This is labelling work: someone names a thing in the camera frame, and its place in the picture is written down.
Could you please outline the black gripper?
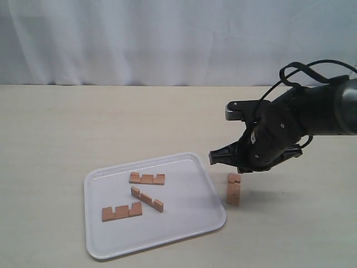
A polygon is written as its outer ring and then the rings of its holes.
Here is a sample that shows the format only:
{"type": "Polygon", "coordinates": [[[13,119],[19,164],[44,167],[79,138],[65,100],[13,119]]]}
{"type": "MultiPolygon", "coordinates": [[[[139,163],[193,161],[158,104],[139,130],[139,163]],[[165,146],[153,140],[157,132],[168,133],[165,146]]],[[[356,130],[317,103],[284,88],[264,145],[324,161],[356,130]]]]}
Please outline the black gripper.
{"type": "Polygon", "coordinates": [[[302,155],[298,141],[304,131],[296,119],[272,117],[245,125],[240,142],[209,152],[210,165],[239,166],[238,173],[264,172],[302,155]]]}

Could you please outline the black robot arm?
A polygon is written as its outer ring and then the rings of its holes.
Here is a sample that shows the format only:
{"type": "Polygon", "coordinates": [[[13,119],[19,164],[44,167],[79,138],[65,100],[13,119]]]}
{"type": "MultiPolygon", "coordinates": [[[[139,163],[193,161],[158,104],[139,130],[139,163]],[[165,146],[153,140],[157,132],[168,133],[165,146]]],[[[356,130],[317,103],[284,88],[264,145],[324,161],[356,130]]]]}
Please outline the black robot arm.
{"type": "Polygon", "coordinates": [[[210,151],[210,164],[234,166],[238,173],[270,170],[300,157],[308,136],[356,134],[356,79],[338,77],[318,87],[293,87],[273,101],[242,100],[226,105],[228,121],[246,125],[241,138],[210,151]]]}

